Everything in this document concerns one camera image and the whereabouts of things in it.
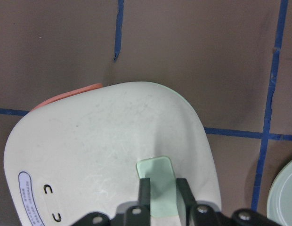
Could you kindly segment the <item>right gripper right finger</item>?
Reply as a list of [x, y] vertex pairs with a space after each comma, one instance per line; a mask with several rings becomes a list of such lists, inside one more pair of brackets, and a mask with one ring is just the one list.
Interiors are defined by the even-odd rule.
[[210, 201], [197, 201], [185, 178], [176, 179], [177, 210], [183, 226], [227, 226], [228, 217]]

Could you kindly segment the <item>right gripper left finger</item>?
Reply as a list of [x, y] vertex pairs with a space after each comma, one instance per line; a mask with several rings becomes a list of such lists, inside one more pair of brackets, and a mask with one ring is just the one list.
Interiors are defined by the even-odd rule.
[[151, 186], [149, 178], [139, 180], [138, 201], [124, 213], [124, 226], [150, 226]]

